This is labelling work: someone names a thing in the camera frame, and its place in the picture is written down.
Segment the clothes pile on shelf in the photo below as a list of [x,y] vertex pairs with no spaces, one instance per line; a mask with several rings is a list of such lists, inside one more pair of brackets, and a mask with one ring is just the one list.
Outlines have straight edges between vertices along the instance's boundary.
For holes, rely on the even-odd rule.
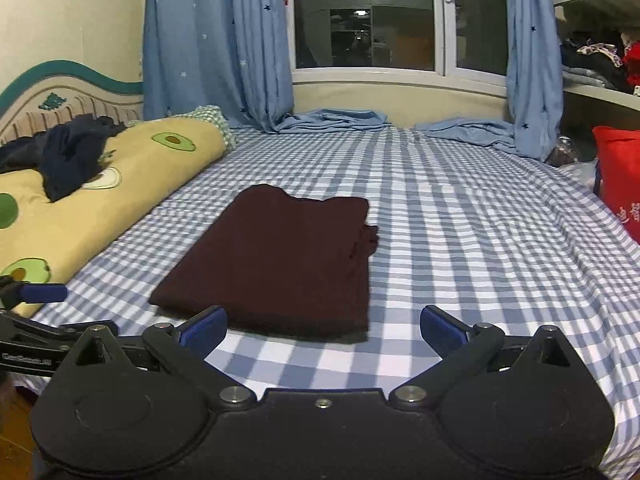
[[639,31],[576,30],[561,41],[566,72],[588,70],[604,88],[633,94],[639,87]]

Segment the red fabric bag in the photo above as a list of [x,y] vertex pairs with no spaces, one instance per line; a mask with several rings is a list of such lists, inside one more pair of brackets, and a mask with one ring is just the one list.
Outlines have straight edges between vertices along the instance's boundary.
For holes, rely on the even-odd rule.
[[597,141],[602,200],[636,242],[640,238],[640,139],[638,130],[593,128]]

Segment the yellow avocado print pillow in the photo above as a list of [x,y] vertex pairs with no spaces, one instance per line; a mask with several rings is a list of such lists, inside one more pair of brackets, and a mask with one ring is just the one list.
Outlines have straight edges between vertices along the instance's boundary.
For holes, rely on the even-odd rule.
[[234,148],[219,107],[130,122],[106,142],[104,169],[50,202],[36,170],[1,173],[1,274],[67,283],[169,194]]

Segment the left blue star curtain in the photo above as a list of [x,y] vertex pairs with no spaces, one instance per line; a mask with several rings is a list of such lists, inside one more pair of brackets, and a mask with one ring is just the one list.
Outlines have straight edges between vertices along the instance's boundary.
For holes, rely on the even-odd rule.
[[216,105],[272,134],[387,126],[373,110],[295,113],[284,0],[145,0],[142,89],[148,119]]

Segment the white teal headboard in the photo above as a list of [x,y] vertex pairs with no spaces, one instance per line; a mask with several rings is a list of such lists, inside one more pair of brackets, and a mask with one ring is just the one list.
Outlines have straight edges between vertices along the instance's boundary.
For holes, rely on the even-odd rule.
[[77,62],[40,63],[1,91],[1,142],[90,114],[114,122],[142,118],[142,84],[107,77]]

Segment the blue star curtain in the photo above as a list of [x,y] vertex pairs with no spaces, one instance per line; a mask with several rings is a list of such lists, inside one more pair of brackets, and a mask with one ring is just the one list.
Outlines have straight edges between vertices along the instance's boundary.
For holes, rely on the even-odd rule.
[[424,122],[416,131],[484,148],[545,160],[563,115],[563,70],[552,0],[506,0],[506,97],[511,119],[452,118]]
[[148,119],[216,105],[272,134],[387,126],[373,110],[295,113],[284,0],[145,0],[142,89]]

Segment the right blue star curtain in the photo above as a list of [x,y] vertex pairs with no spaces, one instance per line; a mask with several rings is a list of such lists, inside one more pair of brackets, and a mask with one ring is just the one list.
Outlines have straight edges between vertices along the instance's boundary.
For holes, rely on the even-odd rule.
[[552,0],[506,0],[506,97],[511,119],[452,118],[424,122],[416,131],[484,148],[545,160],[563,115],[563,70]]

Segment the blue white checked bedsheet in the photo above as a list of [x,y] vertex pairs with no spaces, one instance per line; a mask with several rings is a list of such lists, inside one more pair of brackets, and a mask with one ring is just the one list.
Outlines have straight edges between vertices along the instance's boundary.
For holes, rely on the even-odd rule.
[[437,362],[428,304],[514,335],[558,326],[615,414],[602,466],[639,467],[639,246],[597,196],[541,162],[409,129],[236,135],[238,146],[155,207],[70,281],[49,325],[109,318],[127,335],[160,319],[149,296],[234,196],[270,184],[296,197],[361,196],[378,227],[369,333],[358,344],[232,330],[210,362],[256,392],[391,389]]

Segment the dark navy clothes pile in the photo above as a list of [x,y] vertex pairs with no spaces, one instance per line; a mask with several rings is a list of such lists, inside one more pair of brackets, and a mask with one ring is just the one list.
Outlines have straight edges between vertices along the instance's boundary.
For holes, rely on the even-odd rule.
[[1,147],[1,172],[36,170],[50,202],[62,200],[96,177],[111,154],[106,142],[126,130],[111,117],[79,115],[33,136],[21,136]]

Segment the dark maroon garment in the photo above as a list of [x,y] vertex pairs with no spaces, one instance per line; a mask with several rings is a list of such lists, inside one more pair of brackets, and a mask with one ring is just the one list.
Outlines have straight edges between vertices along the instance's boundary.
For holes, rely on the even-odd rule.
[[378,229],[362,197],[312,200],[246,188],[160,281],[171,314],[224,308],[237,330],[334,339],[369,328],[369,259]]

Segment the white framed window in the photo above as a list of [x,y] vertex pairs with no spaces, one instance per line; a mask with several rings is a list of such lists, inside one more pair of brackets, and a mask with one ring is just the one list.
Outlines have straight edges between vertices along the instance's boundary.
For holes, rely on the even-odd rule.
[[296,70],[404,70],[506,83],[506,0],[285,2]]

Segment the white wall shelf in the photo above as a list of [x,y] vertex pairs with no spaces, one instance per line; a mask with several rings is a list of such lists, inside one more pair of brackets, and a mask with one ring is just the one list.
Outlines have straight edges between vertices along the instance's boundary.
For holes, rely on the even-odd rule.
[[639,37],[639,0],[552,0],[559,33],[588,32],[602,38],[605,32],[629,32]]

